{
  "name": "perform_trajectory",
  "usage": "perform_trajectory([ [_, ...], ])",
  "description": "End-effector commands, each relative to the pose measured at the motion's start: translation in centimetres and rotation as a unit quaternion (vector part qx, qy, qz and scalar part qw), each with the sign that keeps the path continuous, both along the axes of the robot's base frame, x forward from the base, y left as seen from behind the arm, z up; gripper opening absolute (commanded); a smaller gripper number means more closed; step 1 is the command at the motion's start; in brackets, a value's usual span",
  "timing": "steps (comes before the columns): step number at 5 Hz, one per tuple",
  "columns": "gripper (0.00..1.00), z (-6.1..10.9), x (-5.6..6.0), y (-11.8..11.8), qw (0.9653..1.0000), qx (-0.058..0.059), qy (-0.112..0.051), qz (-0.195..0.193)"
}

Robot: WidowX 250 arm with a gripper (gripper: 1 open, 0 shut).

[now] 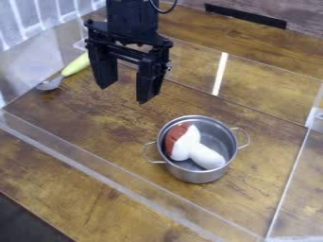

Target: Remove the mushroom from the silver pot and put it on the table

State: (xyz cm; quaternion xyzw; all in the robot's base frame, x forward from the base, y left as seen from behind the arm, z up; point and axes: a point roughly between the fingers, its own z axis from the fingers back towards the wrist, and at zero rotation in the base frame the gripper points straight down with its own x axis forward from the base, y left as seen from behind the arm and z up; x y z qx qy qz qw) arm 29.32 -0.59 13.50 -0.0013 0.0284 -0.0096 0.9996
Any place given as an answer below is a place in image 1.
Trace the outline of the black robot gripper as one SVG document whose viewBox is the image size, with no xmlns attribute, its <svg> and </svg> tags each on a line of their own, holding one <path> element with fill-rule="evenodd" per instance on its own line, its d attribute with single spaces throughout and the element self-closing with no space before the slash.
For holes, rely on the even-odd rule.
<svg viewBox="0 0 323 242">
<path fill-rule="evenodd" d="M 105 0 L 107 21 L 87 20 L 88 59 L 101 89 L 119 78 L 118 58 L 140 61 L 136 73 L 136 100 L 147 103 L 160 93 L 170 69 L 171 40 L 158 33 L 159 14 L 174 10 L 159 8 L 159 0 Z"/>
</svg>

